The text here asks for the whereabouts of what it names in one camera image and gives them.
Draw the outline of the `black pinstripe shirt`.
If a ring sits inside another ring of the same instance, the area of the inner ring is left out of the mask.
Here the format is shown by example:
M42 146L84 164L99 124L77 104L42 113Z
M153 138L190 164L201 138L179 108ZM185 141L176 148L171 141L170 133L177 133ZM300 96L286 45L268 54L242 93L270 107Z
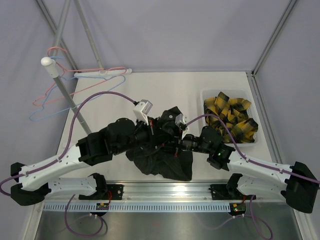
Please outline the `black pinstripe shirt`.
M193 154L182 151L177 155L173 144L174 139L182 134L175 124L176 116L181 113L180 109L175 106L165 110L159 117L159 123L162 129L170 135L170 139L158 150L139 145L133 131L125 156L144 175L161 175L165 179L184 182L192 180Z

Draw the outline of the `white plastic basket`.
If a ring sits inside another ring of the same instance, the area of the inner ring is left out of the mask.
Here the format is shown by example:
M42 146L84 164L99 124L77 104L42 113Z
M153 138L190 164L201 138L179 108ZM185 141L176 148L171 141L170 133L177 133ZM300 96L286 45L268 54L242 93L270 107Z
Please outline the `white plastic basket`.
M252 147L258 144L258 120L253 113L253 104L248 92L243 89L203 89L200 93L200 110L203 117L201 127L209 126L222 136L223 143L232 146L233 142L226 128L239 147ZM218 116L226 125L212 114Z

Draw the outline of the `yellow plaid flannel shirt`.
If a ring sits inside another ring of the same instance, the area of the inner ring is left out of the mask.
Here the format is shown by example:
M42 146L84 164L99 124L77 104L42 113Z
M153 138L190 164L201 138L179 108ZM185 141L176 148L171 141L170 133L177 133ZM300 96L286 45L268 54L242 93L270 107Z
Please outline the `yellow plaid flannel shirt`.
M255 133L258 132L258 123L248 115L251 102L245 98L230 98L222 91L217 96L204 100L205 123L215 128L225 144L232 140L237 144L251 144L255 142Z

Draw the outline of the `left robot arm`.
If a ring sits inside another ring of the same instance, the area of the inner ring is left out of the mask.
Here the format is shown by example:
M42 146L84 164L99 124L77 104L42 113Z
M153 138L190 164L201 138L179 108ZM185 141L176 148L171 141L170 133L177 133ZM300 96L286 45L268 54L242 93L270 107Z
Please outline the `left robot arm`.
M156 149L170 139L158 120L149 123L120 118L98 132L80 139L53 156L35 165L19 162L11 165L11 175L17 183L10 188L10 197L20 206L42 202L47 197L79 195L81 200L100 200L108 195L103 175L93 173L85 178L63 178L69 172L111 161L113 156L134 148L148 146Z

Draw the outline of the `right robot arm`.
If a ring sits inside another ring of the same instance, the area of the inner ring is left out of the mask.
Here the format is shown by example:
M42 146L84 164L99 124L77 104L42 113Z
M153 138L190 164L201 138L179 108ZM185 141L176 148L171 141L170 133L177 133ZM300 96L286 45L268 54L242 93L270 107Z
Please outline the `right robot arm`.
M224 144L213 127L204 126L199 137L189 134L185 124L179 129L182 150L207 154L212 167L232 173L226 186L229 197L272 198L302 213L312 213L320 182L306 164L279 164L248 156L237 146Z

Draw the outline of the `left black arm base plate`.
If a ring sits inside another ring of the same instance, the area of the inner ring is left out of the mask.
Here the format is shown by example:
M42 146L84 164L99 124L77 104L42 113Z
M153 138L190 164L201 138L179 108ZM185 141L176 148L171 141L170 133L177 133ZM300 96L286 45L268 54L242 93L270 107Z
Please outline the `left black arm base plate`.
M96 192L92 195L82 195L78 196L79 200L122 200L123 198L123 184L106 184L102 187L98 187Z

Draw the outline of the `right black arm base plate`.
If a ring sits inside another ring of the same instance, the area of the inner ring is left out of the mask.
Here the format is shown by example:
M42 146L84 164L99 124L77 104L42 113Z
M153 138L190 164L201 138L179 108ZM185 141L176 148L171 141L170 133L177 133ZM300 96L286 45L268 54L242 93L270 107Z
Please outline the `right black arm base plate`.
M255 200L257 197L253 195L244 195L235 187L227 187L227 184L211 184L209 187L212 200L250 200L253 197Z

